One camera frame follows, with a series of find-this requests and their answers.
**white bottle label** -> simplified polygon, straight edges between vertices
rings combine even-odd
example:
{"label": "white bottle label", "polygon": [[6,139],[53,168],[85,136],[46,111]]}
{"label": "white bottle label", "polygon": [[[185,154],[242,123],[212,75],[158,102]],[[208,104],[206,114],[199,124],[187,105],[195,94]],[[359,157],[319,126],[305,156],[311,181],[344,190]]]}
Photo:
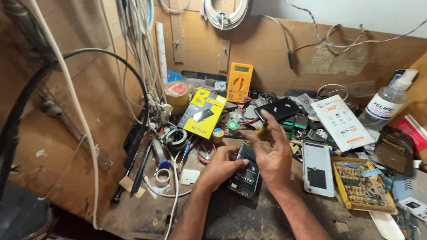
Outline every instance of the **white bottle label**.
{"label": "white bottle label", "polygon": [[378,94],[372,98],[366,111],[373,117],[388,120],[403,106],[403,104],[391,103],[382,99]]}

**wooden workbench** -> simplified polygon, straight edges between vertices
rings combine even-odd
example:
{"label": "wooden workbench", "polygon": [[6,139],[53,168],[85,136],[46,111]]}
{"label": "wooden workbench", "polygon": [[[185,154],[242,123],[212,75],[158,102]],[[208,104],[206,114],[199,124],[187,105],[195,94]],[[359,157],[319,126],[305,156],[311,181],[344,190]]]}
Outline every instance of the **wooden workbench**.
{"label": "wooden workbench", "polygon": [[[242,140],[224,139],[227,145],[240,145]],[[271,150],[268,143],[266,150]],[[138,151],[136,159],[142,159],[143,149]],[[184,169],[202,170],[196,155],[196,148],[191,151]],[[145,174],[153,177],[155,162],[149,160]],[[346,209],[337,198],[328,198],[306,193],[303,190],[302,164],[295,159],[292,162],[292,174],[295,177],[294,189],[300,194],[307,207],[326,229],[333,239],[382,239],[368,212]],[[174,186],[171,179],[173,195]],[[190,186],[179,186],[183,193]],[[177,218],[182,214],[188,196],[178,199]],[[102,221],[102,228],[124,239],[164,239],[169,224],[174,199],[160,197],[154,199],[145,192],[140,199],[130,197],[124,192],[120,204],[111,205]],[[262,183],[259,196],[251,201],[245,199],[222,185],[212,194],[205,224],[204,239],[294,239],[289,222],[278,203]]]}

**smartphone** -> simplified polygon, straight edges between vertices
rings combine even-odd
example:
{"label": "smartphone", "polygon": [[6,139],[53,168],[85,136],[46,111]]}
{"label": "smartphone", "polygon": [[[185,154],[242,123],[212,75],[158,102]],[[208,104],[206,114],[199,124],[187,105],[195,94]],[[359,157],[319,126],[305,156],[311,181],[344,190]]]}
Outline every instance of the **smartphone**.
{"label": "smartphone", "polygon": [[304,190],[335,197],[329,146],[308,140],[301,141]]}
{"label": "smartphone", "polygon": [[276,120],[284,119],[299,113],[301,109],[290,98],[285,97],[277,102],[272,102],[261,107],[255,108],[255,114],[265,123],[265,119],[261,115],[261,110],[264,109],[274,116]]}
{"label": "smartphone", "polygon": [[199,123],[212,115],[214,115],[214,113],[210,109],[205,109],[201,112],[194,114],[193,119],[196,121],[196,123]]}
{"label": "smartphone", "polygon": [[248,199],[254,199],[260,177],[256,156],[249,142],[243,142],[236,159],[248,159],[249,164],[242,169],[237,170],[227,184],[231,191],[242,195]]}

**green sticker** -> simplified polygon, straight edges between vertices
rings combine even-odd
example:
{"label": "green sticker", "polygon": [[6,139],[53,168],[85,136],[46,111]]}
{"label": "green sticker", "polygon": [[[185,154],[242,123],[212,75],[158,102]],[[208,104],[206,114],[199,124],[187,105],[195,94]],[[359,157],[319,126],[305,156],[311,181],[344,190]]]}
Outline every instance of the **green sticker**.
{"label": "green sticker", "polygon": [[234,121],[230,121],[229,123],[227,123],[227,126],[231,129],[231,130],[235,130],[236,128],[238,128],[240,125]]}

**spray bottle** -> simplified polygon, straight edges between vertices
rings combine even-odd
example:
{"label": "spray bottle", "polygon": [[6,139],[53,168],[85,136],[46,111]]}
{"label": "spray bottle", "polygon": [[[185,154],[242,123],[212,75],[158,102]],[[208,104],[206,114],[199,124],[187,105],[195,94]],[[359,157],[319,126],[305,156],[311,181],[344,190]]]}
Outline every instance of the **spray bottle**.
{"label": "spray bottle", "polygon": [[378,91],[359,116],[364,127],[378,132],[385,126],[404,105],[408,97],[406,90],[417,73],[417,70],[408,69],[392,86],[383,87]]}

